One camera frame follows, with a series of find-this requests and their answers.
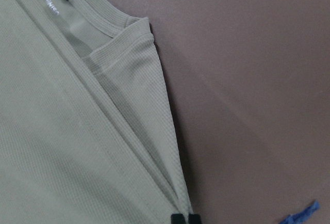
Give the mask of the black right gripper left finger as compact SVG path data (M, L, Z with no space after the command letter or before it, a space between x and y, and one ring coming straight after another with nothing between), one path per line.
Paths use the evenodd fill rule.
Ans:
M185 224L185 217L181 213L171 215L171 224Z

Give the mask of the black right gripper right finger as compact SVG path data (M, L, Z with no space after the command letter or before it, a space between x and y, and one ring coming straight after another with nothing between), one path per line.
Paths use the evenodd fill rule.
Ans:
M188 215L188 224L202 224L200 214L189 213L189 215Z

